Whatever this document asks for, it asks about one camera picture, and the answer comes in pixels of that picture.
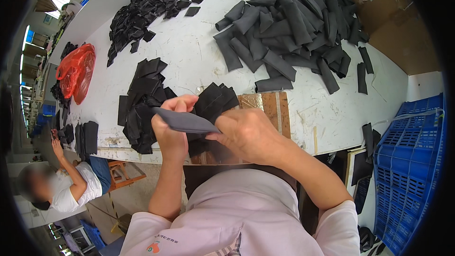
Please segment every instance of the wooden stool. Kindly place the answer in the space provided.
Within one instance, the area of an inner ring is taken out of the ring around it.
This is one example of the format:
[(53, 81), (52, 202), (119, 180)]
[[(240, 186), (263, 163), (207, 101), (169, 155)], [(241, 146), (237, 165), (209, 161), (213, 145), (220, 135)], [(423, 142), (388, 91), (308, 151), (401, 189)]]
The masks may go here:
[[(145, 175), (144, 172), (142, 172), (139, 168), (136, 167), (136, 169), (141, 173), (141, 175), (138, 177), (129, 178), (128, 173), (125, 170), (126, 166), (125, 163), (127, 163), (127, 161), (109, 160), (107, 162), (107, 165), (109, 166), (109, 171), (111, 172), (111, 187), (109, 188), (109, 191), (107, 191), (108, 193), (114, 191), (115, 189), (133, 184), (134, 182), (147, 177), (147, 175)], [(116, 170), (118, 169), (120, 169), (123, 172), (123, 175), (125, 176), (126, 180), (116, 182), (123, 179), (123, 177), (116, 172)]]

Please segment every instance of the pink shirt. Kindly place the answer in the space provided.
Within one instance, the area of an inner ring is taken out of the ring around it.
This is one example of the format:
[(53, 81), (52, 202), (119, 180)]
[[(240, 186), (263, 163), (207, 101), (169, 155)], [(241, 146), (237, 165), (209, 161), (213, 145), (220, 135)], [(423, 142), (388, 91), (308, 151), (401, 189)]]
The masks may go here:
[(173, 222), (135, 213), (120, 255), (360, 255), (359, 243), (352, 201), (327, 210), (310, 236), (291, 186), (264, 171), (235, 169), (199, 186)]

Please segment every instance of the forearm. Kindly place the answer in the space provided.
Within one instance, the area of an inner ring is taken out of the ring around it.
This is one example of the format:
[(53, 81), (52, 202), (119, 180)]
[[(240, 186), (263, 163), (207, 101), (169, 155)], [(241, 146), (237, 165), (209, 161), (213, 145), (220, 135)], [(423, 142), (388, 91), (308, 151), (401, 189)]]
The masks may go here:
[(73, 183), (77, 186), (85, 186), (87, 187), (87, 182), (85, 179), (82, 177), (80, 172), (74, 167), (74, 165), (66, 159), (65, 156), (59, 156), (57, 157), (60, 165), (66, 169), (68, 174), (70, 175), (71, 179), (73, 180)]
[(277, 167), (300, 182), (320, 210), (334, 208), (352, 200), (343, 182), (325, 164), (289, 141)]
[(181, 162), (163, 160), (156, 189), (151, 196), (148, 211), (173, 221), (180, 212), (182, 203)]

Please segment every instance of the black hair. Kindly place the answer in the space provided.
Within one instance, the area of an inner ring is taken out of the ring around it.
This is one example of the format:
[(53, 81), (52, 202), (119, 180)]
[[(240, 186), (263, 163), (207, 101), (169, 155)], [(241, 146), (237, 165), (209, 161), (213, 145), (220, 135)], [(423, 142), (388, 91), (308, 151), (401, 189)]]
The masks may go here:
[(39, 210), (48, 210), (49, 207), (50, 207), (50, 202), (49, 201), (45, 201), (45, 202), (42, 202), (42, 203), (31, 203), (35, 208), (39, 209)]
[[(36, 195), (33, 183), (31, 181), (31, 176), (33, 174), (37, 174), (38, 172), (39, 171), (37, 171), (37, 169), (33, 165), (27, 165), (21, 170), (16, 180), (19, 193), (21, 194), (21, 196), (24, 197), (24, 199), (31, 203), (43, 202), (43, 200), (40, 200), (39, 197)], [(52, 172), (53, 170), (48, 166), (48, 168), (44, 168), (44, 170), (41, 173), (44, 174), (45, 176), (49, 176), (49, 174)]]
[(67, 7), (68, 5), (75, 5), (74, 3), (65, 3), (63, 4), (63, 6), (61, 7), (61, 9), (63, 10), (65, 7)]

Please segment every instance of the red plastic bag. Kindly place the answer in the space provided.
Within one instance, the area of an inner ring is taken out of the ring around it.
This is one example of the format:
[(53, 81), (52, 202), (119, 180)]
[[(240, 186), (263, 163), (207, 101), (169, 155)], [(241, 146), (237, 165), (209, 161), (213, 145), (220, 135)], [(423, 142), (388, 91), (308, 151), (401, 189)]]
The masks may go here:
[(69, 53), (57, 68), (55, 78), (65, 98), (74, 96), (77, 105), (85, 99), (95, 66), (95, 48), (85, 44)]

